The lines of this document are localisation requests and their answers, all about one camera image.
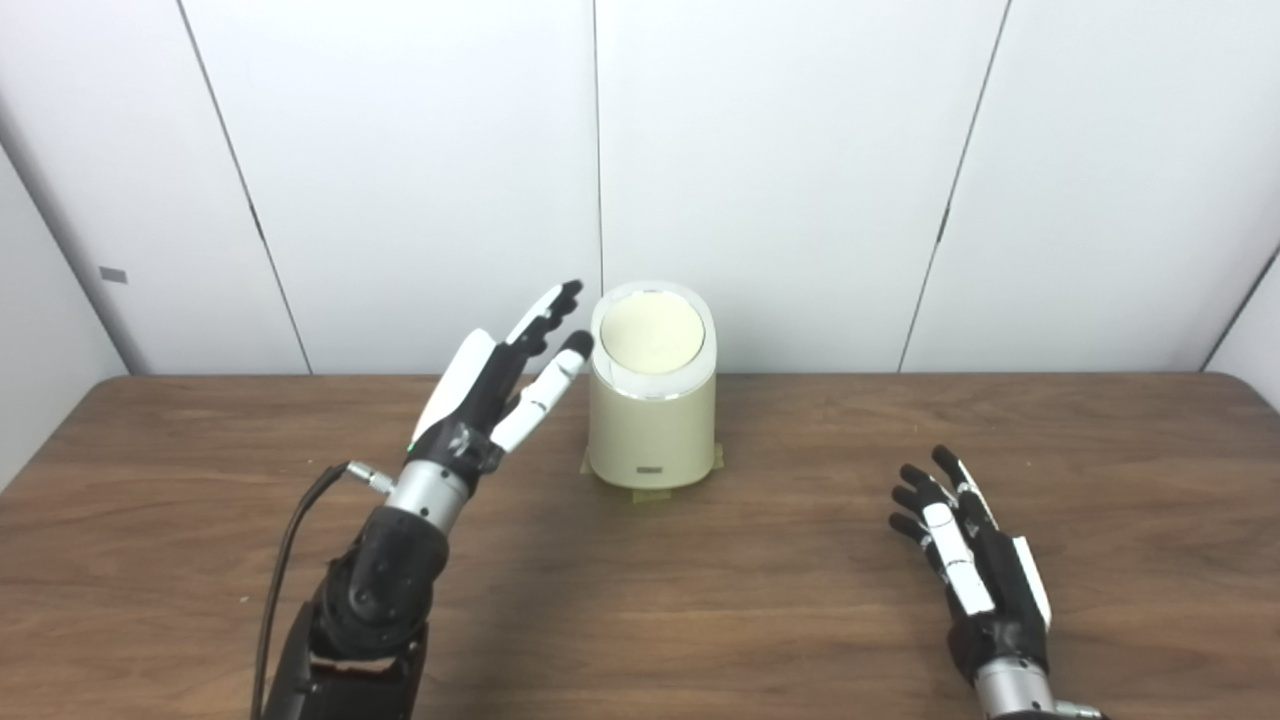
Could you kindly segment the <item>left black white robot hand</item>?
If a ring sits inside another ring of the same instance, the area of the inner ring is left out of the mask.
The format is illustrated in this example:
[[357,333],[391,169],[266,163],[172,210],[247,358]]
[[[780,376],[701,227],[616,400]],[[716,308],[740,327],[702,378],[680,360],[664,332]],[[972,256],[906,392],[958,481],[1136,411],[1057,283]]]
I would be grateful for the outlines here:
[[413,430],[404,464],[433,462],[470,492],[545,420],[590,359],[595,341],[572,332],[527,384],[526,365],[579,306],[581,281],[547,291],[503,341],[472,331],[438,380]]

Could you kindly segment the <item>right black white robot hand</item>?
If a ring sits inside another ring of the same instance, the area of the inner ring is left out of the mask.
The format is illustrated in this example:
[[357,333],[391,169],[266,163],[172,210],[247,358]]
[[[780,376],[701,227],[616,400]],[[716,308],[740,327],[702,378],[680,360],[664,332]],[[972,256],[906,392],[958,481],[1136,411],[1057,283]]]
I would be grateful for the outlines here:
[[975,477],[951,448],[937,445],[931,457],[946,480],[902,465],[891,492],[899,509],[888,524],[919,548],[943,584],[952,665],[969,683],[997,660],[1047,673],[1052,609],[1027,538],[1000,527]]

